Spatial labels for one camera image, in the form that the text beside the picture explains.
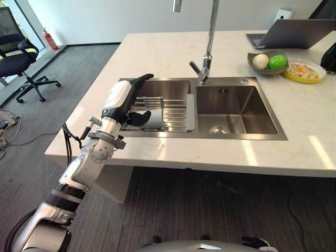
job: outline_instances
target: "robotic hand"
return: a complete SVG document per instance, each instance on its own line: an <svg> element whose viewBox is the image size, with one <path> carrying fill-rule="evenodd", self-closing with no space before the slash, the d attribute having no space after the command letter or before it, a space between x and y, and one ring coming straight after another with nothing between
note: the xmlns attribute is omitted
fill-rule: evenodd
<svg viewBox="0 0 336 252"><path fill-rule="evenodd" d="M80 155L69 164L59 184L29 220L13 252L67 251L71 233L66 227L71 225L77 207L115 149L125 146L123 137L118 135L121 126L124 123L142 126L151 116L150 111L138 114L129 110L145 81L152 77L147 74L113 85L103 105L101 120L91 119L81 138L86 137L93 124L97 125L95 132L88 134L90 139L82 146Z"/></svg>

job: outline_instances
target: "food on plate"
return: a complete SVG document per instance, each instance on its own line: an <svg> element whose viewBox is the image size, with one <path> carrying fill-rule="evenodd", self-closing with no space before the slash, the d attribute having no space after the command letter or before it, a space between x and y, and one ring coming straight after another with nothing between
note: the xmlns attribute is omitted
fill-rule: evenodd
<svg viewBox="0 0 336 252"><path fill-rule="evenodd" d="M320 78L318 72L302 64L297 64L297 63L289 64L289 68L287 69L287 71L290 74L301 77L301 78L312 79L312 80Z"/></svg>

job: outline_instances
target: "office chair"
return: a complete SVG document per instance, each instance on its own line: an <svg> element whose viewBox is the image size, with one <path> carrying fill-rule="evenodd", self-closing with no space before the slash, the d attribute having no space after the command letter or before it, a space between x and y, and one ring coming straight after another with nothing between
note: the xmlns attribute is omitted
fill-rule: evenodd
<svg viewBox="0 0 336 252"><path fill-rule="evenodd" d="M10 11L9 7L0 8L0 56L3 57L0 60L0 77L24 75L27 81L12 96L21 91L16 100L23 103L21 97L34 88L40 97L39 100L44 102L46 99L41 95L38 87L52 83L55 83L56 87L60 87L61 84L57 80L49 81L46 76L33 81L31 77L26 75L24 71L36 61L39 50L22 34ZM26 49L34 49L35 52L28 52Z"/></svg>

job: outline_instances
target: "kitchen island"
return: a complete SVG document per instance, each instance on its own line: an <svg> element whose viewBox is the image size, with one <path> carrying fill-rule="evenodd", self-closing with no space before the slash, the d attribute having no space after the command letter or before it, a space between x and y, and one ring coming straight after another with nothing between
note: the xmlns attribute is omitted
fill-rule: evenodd
<svg viewBox="0 0 336 252"><path fill-rule="evenodd" d="M177 169L336 177L336 76L327 75L315 85L293 82L281 75L261 76L247 63L255 50L246 33L265 31L220 31L215 33L211 77L255 76L275 112L288 140L224 140L126 137L103 168L96 187L117 202L123 202L134 166ZM207 32L129 34L94 81L67 120L74 135L81 135L88 118L101 115L111 86L120 78L152 73L156 78L195 78L189 66L199 66L206 48ZM319 64L336 41L333 31L307 50L285 50L288 58ZM72 154L79 154L72 142ZM66 167L64 137L60 131L45 152Z"/></svg>

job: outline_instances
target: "red fire extinguisher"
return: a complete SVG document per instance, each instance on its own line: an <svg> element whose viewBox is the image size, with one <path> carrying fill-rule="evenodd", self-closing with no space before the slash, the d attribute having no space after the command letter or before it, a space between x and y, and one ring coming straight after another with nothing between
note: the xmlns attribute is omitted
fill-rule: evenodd
<svg viewBox="0 0 336 252"><path fill-rule="evenodd" d="M45 28L44 28L43 36L53 51L56 51L59 49L58 46L55 44L55 41L53 40L51 35L46 31Z"/></svg>

